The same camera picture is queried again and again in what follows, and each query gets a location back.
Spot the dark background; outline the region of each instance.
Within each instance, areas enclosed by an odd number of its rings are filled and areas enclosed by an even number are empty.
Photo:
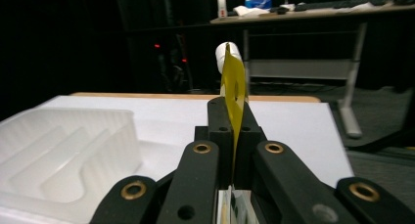
[[[228,9],[243,1],[227,0]],[[290,3],[320,1],[333,0],[290,0]],[[216,17],[216,0],[171,2],[173,24],[162,14],[162,0],[0,0],[0,119],[54,96],[80,91],[189,93],[194,88],[214,92],[220,78],[214,49],[227,40],[242,47],[240,31],[187,32],[180,36],[182,46],[173,35],[129,38],[105,35],[114,31],[202,24]],[[340,54],[348,55],[350,39],[325,37],[324,41],[334,39],[342,47]],[[332,54],[333,49],[325,47],[320,38],[267,42],[253,41],[253,58],[339,55]],[[164,49],[156,50],[156,43]],[[278,50],[275,44],[288,46]],[[315,49],[316,44],[323,48]],[[357,86],[377,89],[392,85],[397,91],[411,86],[413,44],[413,20],[396,17],[370,22]],[[174,49],[178,50],[177,57],[169,53]],[[166,69],[161,66],[161,54]],[[166,84],[174,79],[173,65],[182,67],[185,73],[191,71],[192,86]]]

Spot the white plastic tray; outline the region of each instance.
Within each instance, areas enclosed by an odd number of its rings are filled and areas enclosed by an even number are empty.
[[[142,162],[132,116],[48,108],[1,122],[0,211],[10,216],[0,222],[89,222],[110,188]]]

